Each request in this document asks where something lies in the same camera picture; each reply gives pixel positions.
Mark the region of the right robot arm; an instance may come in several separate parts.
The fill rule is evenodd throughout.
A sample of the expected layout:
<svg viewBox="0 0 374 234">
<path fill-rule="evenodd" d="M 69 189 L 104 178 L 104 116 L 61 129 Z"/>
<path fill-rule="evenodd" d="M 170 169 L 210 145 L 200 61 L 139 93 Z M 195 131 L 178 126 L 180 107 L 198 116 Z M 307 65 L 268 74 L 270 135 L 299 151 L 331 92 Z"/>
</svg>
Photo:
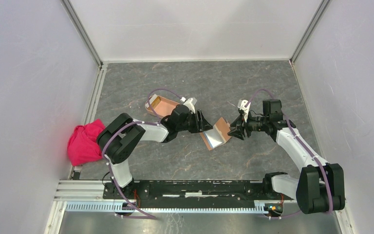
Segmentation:
<svg viewBox="0 0 374 234">
<path fill-rule="evenodd" d="M 249 106 L 248 100 L 239 101 L 239 116 L 230 125 L 228 135 L 244 140 L 252 132 L 264 132 L 285 150 L 299 170 L 298 178 L 285 172 L 267 173 L 262 181 L 262 194 L 268 199 L 279 194 L 294 199 L 304 214 L 343 210 L 343 168 L 338 163 L 329 163 L 308 145 L 282 112 L 279 99 L 264 100 L 263 113 L 258 117 L 251 115 Z"/>
</svg>

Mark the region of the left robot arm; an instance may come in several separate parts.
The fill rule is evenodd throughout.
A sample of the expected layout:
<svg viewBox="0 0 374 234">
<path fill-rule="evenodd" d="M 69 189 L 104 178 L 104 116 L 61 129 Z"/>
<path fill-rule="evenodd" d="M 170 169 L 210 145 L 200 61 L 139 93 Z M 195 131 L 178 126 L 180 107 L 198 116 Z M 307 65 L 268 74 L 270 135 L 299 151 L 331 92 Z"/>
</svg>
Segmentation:
<svg viewBox="0 0 374 234">
<path fill-rule="evenodd" d="M 96 142 L 101 155 L 107 160 L 115 183 L 114 191 L 125 199 L 133 194 L 133 176 L 128 158 L 139 142 L 168 143 L 179 132 L 196 134 L 212 129 L 213 125 L 205 119 L 201 110 L 193 111 L 179 104 L 159 122 L 145 122 L 122 113 L 97 136 Z"/>
</svg>

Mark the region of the pink oval tray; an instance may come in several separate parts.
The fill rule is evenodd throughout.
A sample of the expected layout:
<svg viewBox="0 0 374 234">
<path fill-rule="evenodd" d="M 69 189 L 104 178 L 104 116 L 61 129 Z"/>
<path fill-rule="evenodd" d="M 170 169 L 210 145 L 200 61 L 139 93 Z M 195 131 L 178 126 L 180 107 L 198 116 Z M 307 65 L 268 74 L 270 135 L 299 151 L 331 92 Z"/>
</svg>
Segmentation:
<svg viewBox="0 0 374 234">
<path fill-rule="evenodd" d="M 147 112 L 153 116 L 158 115 L 160 119 L 171 114 L 172 110 L 179 105 L 178 102 L 167 99 L 165 97 L 153 94 L 150 96 L 149 100 L 145 103 L 145 109 Z"/>
</svg>

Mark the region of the tan leather card holder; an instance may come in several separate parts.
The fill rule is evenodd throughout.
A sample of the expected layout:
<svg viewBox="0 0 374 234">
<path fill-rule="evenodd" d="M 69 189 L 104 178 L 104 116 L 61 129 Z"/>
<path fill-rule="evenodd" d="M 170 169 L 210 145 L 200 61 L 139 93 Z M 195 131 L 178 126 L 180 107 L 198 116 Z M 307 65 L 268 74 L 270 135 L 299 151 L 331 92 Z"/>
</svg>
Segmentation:
<svg viewBox="0 0 374 234">
<path fill-rule="evenodd" d="M 231 136 L 228 135 L 230 124 L 223 117 L 213 125 L 213 129 L 200 133 L 209 151 L 227 143 Z"/>
</svg>

